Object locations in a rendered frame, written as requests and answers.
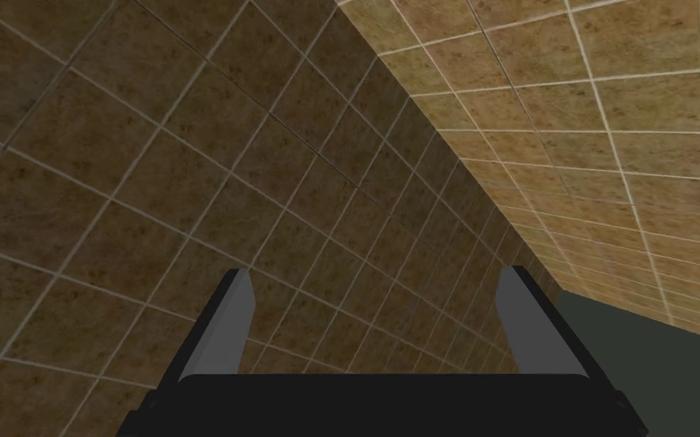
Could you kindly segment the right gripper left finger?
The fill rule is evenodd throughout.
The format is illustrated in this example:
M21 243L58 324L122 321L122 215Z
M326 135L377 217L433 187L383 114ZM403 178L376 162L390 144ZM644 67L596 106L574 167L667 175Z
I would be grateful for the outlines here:
M193 375L236 374L256 300L247 269L222 278L160 380L176 385Z

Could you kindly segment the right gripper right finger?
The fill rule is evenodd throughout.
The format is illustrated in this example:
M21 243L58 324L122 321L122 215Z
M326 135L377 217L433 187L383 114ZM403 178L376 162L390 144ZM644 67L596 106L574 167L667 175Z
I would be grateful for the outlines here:
M513 266L500 273L495 309L520 373L588 375L544 305Z

